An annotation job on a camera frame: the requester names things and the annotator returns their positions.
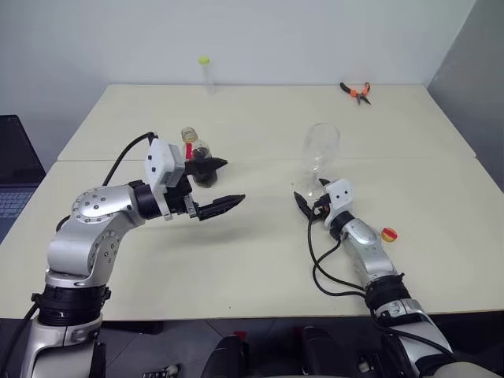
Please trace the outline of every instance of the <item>brown liquid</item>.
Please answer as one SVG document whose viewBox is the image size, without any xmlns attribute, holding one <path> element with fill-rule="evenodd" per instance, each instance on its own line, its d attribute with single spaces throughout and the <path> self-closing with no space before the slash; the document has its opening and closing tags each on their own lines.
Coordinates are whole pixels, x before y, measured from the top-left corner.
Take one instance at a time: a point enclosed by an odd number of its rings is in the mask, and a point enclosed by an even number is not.
<svg viewBox="0 0 504 378">
<path fill-rule="evenodd" d="M 211 158 L 212 154 L 208 148 L 199 147 L 192 150 L 192 156 L 195 160 L 202 160 L 204 158 Z M 193 175 L 192 177 L 200 187 L 211 187 L 217 181 L 217 172 L 213 171 L 201 175 Z"/>
</svg>

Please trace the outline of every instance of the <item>wire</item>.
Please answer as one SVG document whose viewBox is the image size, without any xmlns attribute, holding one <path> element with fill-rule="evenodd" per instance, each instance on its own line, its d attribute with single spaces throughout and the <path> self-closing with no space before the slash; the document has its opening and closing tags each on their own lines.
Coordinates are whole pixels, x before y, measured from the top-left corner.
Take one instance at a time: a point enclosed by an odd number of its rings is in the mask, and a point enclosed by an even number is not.
<svg viewBox="0 0 504 378">
<path fill-rule="evenodd" d="M 157 138 L 157 136 L 153 133 L 153 132 L 146 132 L 145 134 L 141 134 L 141 136 L 139 136 L 138 138 L 135 138 L 133 139 L 124 149 L 123 149 L 123 152 L 120 153 L 119 157 L 117 158 L 117 160 L 113 163 L 113 166 L 112 168 L 109 170 L 109 173 L 107 174 L 106 178 L 103 180 L 103 184 L 102 186 L 103 187 L 106 187 L 110 180 L 112 179 L 112 176 L 113 174 L 116 172 L 117 170 L 117 167 L 119 166 L 119 164 L 122 162 L 122 160 L 124 159 L 124 156 L 126 156 L 126 154 L 129 152 L 129 150 L 131 148 L 133 148 L 136 144 L 138 144 L 139 142 L 142 142 L 144 139 L 149 139 L 149 144 L 152 143 L 152 139 L 154 138 Z M 67 215 L 66 217 L 64 217 L 63 219 L 61 219 L 57 225 L 56 225 L 56 232 L 60 231 L 61 227 L 63 226 L 63 224 L 65 224 L 65 222 L 70 219 L 70 216 Z"/>
<path fill-rule="evenodd" d="M 61 220 L 57 223 L 57 225 L 56 225 L 56 232 L 60 231 L 61 226 L 62 226 L 63 224 L 65 224 L 65 222 L 66 222 L 68 219 L 70 219 L 70 216 L 69 216 L 69 215 L 67 215 L 66 217 L 64 217 L 63 219 L 61 219 Z"/>
<path fill-rule="evenodd" d="M 376 319 L 376 316 L 372 310 L 370 310 L 370 313 L 371 313 L 371 318 L 373 319 L 373 323 L 374 323 L 374 326 L 376 329 L 378 329 L 382 332 L 391 334 L 391 335 L 402 336 L 402 337 L 406 337 L 408 339 L 418 341 L 420 343 L 427 344 L 430 347 L 433 347 L 434 349 L 439 350 L 441 353 L 446 355 L 449 359 L 453 360 L 454 362 L 457 362 L 457 358 L 455 357 L 454 353 L 451 352 L 450 350 L 448 350 L 447 348 L 445 348 L 444 346 L 439 345 L 438 343 L 435 343 L 432 340 L 426 339 L 425 337 L 421 337 L 419 335 L 414 335 L 413 333 L 400 331 L 398 329 L 394 329 L 391 327 L 385 327 L 385 326 L 381 325 L 380 323 L 378 323 L 378 319 Z"/>
<path fill-rule="evenodd" d="M 0 362 L 0 377 L 3 377 L 5 375 L 7 365 L 9 364 L 9 359 L 12 356 L 12 353 L 14 352 L 14 348 L 16 347 L 16 344 L 19 341 L 21 333 L 26 328 L 28 322 L 30 321 L 33 314 L 38 308 L 39 306 L 36 303 L 34 303 L 33 306 L 30 308 L 30 310 L 26 313 L 26 315 L 24 315 L 23 320 L 17 325 L 16 329 L 14 330 L 13 335 L 11 336 L 9 342 L 6 345 L 6 352 L 2 357 L 2 361 Z"/>
<path fill-rule="evenodd" d="M 326 276 L 327 278 L 329 278 L 330 280 L 332 280 L 334 282 L 337 282 L 338 284 L 342 284 L 342 285 L 345 285 L 345 286 L 352 287 L 354 289 L 362 290 L 363 291 L 364 288 L 362 286 L 356 285 L 355 283 L 346 282 L 344 280 L 340 280 L 339 278 L 331 276 L 329 273 L 327 273 L 325 270 L 322 269 L 322 267 L 320 265 L 320 262 L 315 258 L 315 253 L 313 252 L 313 245 L 312 245 L 312 223 L 313 223 L 313 216 L 315 215 L 315 209 L 316 209 L 315 206 L 312 207 L 312 211 L 309 213 L 308 232 L 307 232 L 307 234 L 308 234 L 309 255 L 311 256 L 311 258 L 313 260 L 314 268 L 320 270 L 321 273 L 324 276 Z M 335 247 L 333 247 L 331 250 L 329 250 L 328 252 L 326 252 L 325 254 L 322 255 L 322 259 L 326 258 L 329 254 L 331 254 L 332 252 L 334 252 L 339 247 L 340 244 L 341 244 L 341 241 L 339 240 Z M 321 289 L 321 286 L 317 282 L 316 279 L 315 279 L 315 284 L 317 285 L 317 287 L 319 289 Z M 345 294 L 345 295 L 353 295 L 353 293 L 354 293 L 353 291 L 347 291 L 347 292 L 352 293 L 352 294 Z"/>
<path fill-rule="evenodd" d="M 119 157 L 117 158 L 116 162 L 113 163 L 112 168 L 109 171 L 109 174 L 107 177 L 103 180 L 103 187 L 106 187 L 109 184 L 110 179 L 112 179 L 113 174 L 116 172 L 117 167 L 119 166 L 120 162 L 123 160 L 124 156 L 128 153 L 128 151 L 133 148 L 137 143 L 143 141 L 144 139 L 149 139 L 149 143 L 152 142 L 152 139 L 156 138 L 156 135 L 153 132 L 146 132 L 145 134 L 142 134 L 138 138 L 133 139 L 123 150 L 123 152 L 120 153 Z"/>
<path fill-rule="evenodd" d="M 318 290 L 320 290 L 324 294 L 330 295 L 332 297 L 343 297 L 345 295 L 358 295 L 359 297 L 365 298 L 364 293 L 361 293 L 360 291 L 342 291 L 342 292 L 339 292 L 339 293 L 334 293 L 332 291 L 327 291 L 318 282 L 318 279 L 317 279 L 317 266 L 320 266 L 320 263 L 322 262 L 322 260 L 324 260 L 327 256 L 329 256 L 335 250 L 337 250 L 340 244 L 341 244 L 341 240 L 338 240 L 338 243 L 333 248 L 331 248 L 330 250 L 328 250 L 325 254 L 323 254 L 322 256 L 320 256 L 317 259 L 317 265 L 313 264 L 313 269 L 312 269 L 313 282 L 317 286 Z"/>
</svg>

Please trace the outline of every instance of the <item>table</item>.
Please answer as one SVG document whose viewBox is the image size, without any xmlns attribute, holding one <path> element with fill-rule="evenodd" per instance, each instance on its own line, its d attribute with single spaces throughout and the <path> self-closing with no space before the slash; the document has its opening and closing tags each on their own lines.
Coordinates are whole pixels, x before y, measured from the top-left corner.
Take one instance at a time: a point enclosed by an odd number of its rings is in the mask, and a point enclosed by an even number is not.
<svg viewBox="0 0 504 378">
<path fill-rule="evenodd" d="M 115 160 L 148 131 L 182 144 L 193 127 L 214 156 L 229 161 L 301 157 L 309 127 L 341 131 L 341 158 L 474 157 L 474 151 L 421 85 L 372 86 L 371 106 L 335 86 L 218 87 L 110 85 L 60 153 L 60 161 Z M 137 146 L 127 159 L 142 160 Z"/>
<path fill-rule="evenodd" d="M 74 198 L 106 175 L 111 161 L 59 161 L 0 246 L 0 317 L 23 317 L 44 284 L 46 248 Z M 147 221 L 123 239 L 103 313 L 109 321 L 218 317 L 366 315 L 359 298 L 330 298 L 311 279 L 306 224 L 291 190 L 298 161 L 232 162 L 205 203 L 246 193 L 231 212 L 204 222 L 187 216 Z M 333 177 L 354 185 L 354 215 L 393 227 L 386 244 L 405 284 L 429 313 L 504 309 L 504 199 L 473 158 L 339 159 Z M 144 177 L 140 161 L 124 161 L 112 184 Z M 333 245 L 313 227 L 318 255 Z M 357 282 L 343 250 L 325 263 Z M 329 290 L 341 290 L 324 277 Z"/>
</svg>

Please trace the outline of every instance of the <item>clear plastic tube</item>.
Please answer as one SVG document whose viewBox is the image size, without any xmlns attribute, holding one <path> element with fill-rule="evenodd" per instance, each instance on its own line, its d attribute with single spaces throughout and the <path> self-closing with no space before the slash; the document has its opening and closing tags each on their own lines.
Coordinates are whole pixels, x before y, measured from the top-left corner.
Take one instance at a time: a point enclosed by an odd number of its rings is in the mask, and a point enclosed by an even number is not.
<svg viewBox="0 0 504 378">
<path fill-rule="evenodd" d="M 212 67 L 210 65 L 209 57 L 199 57 L 198 59 L 199 65 L 202 66 L 203 72 L 203 83 L 205 85 L 206 93 L 209 95 L 213 95 L 215 93 L 215 87 L 213 85 L 213 77 L 212 77 Z"/>
</svg>

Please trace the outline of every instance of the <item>gray wall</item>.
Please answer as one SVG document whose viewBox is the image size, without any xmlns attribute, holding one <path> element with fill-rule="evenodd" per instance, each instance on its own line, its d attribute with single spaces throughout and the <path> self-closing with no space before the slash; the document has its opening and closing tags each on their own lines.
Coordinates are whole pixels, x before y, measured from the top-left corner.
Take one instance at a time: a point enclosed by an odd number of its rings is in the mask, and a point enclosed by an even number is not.
<svg viewBox="0 0 504 378">
<path fill-rule="evenodd" d="M 46 168 L 108 83 L 430 82 L 475 0 L 0 0 L 0 113 Z"/>
<path fill-rule="evenodd" d="M 504 1 L 478 0 L 428 91 L 504 190 Z"/>
</svg>

